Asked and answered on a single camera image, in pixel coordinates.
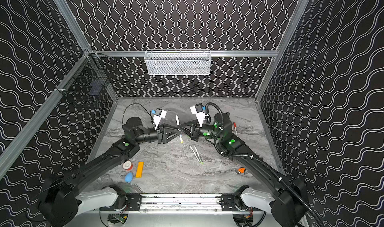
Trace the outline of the yellow rectangular block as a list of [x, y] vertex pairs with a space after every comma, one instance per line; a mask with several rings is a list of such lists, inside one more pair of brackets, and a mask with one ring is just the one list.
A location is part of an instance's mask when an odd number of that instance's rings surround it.
[[137, 165], [137, 170], [136, 170], [136, 178], [141, 178], [143, 175], [143, 170], [144, 170], [144, 162], [139, 161]]

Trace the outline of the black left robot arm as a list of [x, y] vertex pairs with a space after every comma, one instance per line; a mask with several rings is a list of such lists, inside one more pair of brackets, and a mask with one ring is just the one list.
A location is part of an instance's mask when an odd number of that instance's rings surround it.
[[145, 128], [139, 117], [128, 119], [122, 129], [123, 137], [97, 158], [75, 171], [45, 178], [37, 209], [51, 226], [63, 227], [69, 223], [81, 204], [76, 197], [94, 180], [131, 159], [140, 150], [141, 143], [166, 144], [181, 134], [177, 127], [169, 124]]

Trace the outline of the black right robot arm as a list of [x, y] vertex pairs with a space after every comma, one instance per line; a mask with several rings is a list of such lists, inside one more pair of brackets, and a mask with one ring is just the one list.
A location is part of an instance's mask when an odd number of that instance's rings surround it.
[[230, 113], [223, 112], [212, 102], [191, 107], [195, 121], [178, 125], [178, 128], [193, 141], [200, 138], [212, 140], [215, 150], [222, 157], [241, 164], [257, 180], [264, 184], [272, 195], [268, 211], [282, 227], [300, 226], [305, 214], [310, 214], [318, 226], [324, 226], [320, 216], [310, 206], [307, 187], [300, 179], [291, 180], [274, 169], [251, 150], [240, 137], [233, 132]]

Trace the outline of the white pen green end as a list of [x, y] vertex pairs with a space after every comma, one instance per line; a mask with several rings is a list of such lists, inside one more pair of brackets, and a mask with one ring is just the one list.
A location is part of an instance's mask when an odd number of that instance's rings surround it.
[[199, 153], [199, 151], [198, 151], [198, 149], [197, 149], [197, 147], [195, 145], [194, 145], [194, 149], [195, 149], [195, 152], [196, 152], [196, 154], [198, 156], [198, 159], [199, 159], [200, 163], [203, 164], [204, 162], [203, 162], [203, 160], [202, 160], [202, 158], [200, 156], [200, 153]]

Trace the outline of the red white tape roll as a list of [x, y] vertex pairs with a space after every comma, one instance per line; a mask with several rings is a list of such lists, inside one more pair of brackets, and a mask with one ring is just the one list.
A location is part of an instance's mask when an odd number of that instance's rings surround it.
[[132, 168], [133, 168], [133, 163], [131, 161], [125, 161], [123, 164], [122, 164], [122, 167], [124, 170], [126, 171], [131, 171]]

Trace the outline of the white pen red cap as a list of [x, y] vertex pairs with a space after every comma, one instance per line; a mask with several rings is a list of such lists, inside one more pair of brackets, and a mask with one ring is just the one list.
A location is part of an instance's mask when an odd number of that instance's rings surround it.
[[234, 124], [234, 132], [235, 132], [236, 135], [238, 135], [238, 132], [237, 132], [237, 125], [236, 125], [235, 122], [234, 122], [233, 124]]

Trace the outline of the white pen green tip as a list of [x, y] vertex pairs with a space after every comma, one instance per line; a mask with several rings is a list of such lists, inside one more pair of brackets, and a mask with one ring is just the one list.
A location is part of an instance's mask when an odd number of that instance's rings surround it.
[[194, 153], [194, 155], [195, 155], [195, 157], [197, 158], [197, 160], [198, 160], [198, 162], [199, 163], [201, 163], [201, 160], [200, 160], [200, 158], [198, 157], [198, 155], [197, 155], [197, 153], [196, 153], [196, 151], [195, 151], [195, 149], [190, 145], [190, 149], [192, 150], [192, 152]]

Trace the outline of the blue egg-shaped sponge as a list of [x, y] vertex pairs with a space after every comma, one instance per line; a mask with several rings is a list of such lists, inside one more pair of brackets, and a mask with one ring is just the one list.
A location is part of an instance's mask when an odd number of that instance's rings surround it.
[[133, 181], [134, 175], [132, 172], [127, 172], [124, 180], [126, 183], [131, 183]]

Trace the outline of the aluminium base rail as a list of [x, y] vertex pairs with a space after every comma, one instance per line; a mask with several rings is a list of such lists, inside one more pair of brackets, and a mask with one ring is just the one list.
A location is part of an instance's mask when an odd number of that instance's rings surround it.
[[233, 194], [127, 194], [126, 203], [115, 209], [117, 194], [94, 191], [77, 197], [81, 203], [75, 216], [100, 208], [111, 214], [248, 214], [249, 207], [272, 212], [270, 204], [274, 198], [268, 193], [248, 188], [240, 194], [240, 199], [244, 207], [235, 206]]

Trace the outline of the white pen yellow tip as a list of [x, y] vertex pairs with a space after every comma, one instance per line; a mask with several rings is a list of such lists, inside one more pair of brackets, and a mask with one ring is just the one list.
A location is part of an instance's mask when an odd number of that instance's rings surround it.
[[176, 115], [176, 123], [177, 123], [177, 126], [178, 126], [178, 130], [179, 130], [179, 132], [180, 132], [180, 134], [179, 134], [180, 142], [183, 144], [184, 140], [183, 140], [182, 132], [181, 132], [181, 130], [179, 129], [180, 121], [179, 121], [179, 117], [178, 117], [178, 115]]

